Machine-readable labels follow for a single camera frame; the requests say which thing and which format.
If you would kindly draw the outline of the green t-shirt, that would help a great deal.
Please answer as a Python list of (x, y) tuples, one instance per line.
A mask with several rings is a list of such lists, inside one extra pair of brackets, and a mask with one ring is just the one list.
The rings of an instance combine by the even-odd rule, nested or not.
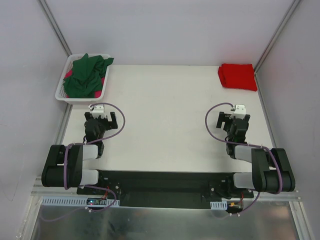
[(80, 59), (73, 61), (72, 72), (75, 77), (80, 80), (85, 80), (91, 74), (97, 74), (100, 78), (106, 78), (106, 72), (110, 65), (114, 62), (114, 58), (103, 58), (102, 55), (89, 56), (85, 53)]

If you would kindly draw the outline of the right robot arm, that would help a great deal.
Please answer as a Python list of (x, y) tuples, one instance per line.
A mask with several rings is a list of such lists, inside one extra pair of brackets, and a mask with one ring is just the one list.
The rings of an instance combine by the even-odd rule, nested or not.
[(251, 164), (251, 172), (237, 172), (233, 180), (225, 184), (225, 193), (232, 198), (243, 189), (275, 194), (278, 190), (292, 192), (296, 187), (295, 177), (283, 148), (264, 150), (261, 147), (248, 146), (246, 133), (249, 129), (250, 115), (238, 118), (219, 112), (217, 128), (227, 133), (226, 153), (232, 159)]

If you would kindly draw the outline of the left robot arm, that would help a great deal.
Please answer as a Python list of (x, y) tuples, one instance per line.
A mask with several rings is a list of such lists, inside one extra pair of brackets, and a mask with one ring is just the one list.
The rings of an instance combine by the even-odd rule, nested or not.
[(77, 188), (88, 185), (96, 195), (103, 193), (106, 182), (99, 178), (97, 170), (84, 170), (83, 162), (99, 159), (104, 152), (104, 143), (101, 140), (106, 131), (118, 128), (117, 117), (110, 113), (111, 120), (107, 117), (94, 117), (86, 112), (82, 144), (72, 145), (70, 148), (61, 144), (50, 147), (47, 159), (41, 174), (44, 187)]

